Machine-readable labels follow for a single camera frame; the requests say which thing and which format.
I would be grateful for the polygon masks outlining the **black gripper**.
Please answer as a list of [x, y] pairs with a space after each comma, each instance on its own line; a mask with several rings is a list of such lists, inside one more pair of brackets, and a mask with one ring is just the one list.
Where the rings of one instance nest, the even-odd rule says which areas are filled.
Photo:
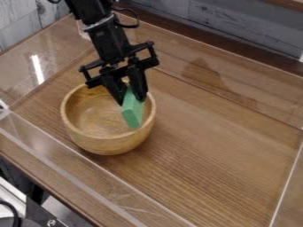
[[78, 16], [78, 20], [84, 23], [82, 31], [89, 35], [98, 54], [97, 60], [78, 68], [85, 84], [89, 88], [102, 85], [121, 105], [128, 89], [121, 78], [128, 77], [134, 98], [142, 102], [148, 92], [145, 70], [160, 63], [153, 42], [130, 44], [124, 29], [137, 25], [120, 24], [116, 14]]

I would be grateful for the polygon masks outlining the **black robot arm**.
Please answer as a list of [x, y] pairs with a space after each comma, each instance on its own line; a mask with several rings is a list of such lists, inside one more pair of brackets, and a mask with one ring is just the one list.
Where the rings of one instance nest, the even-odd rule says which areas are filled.
[[98, 59], [81, 66], [88, 88], [105, 87], [113, 99], [122, 104], [126, 89], [130, 88], [134, 98], [142, 102], [146, 98], [148, 83], [145, 70], [157, 66], [160, 61], [153, 49], [153, 42], [130, 44], [124, 25], [112, 7], [112, 0], [64, 0], [76, 20], [84, 24]]

